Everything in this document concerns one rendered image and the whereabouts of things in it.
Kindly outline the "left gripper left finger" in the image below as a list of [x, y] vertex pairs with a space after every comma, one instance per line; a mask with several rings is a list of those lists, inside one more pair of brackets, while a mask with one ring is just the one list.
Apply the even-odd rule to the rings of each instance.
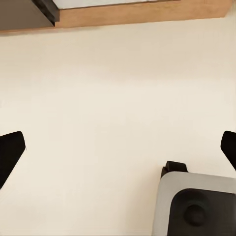
[[0, 190], [26, 149], [22, 131], [0, 136]]

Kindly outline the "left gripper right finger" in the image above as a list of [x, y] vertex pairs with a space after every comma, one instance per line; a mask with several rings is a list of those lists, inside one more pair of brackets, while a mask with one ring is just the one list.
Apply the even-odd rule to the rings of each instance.
[[221, 140], [221, 149], [236, 170], [236, 133], [225, 131]]

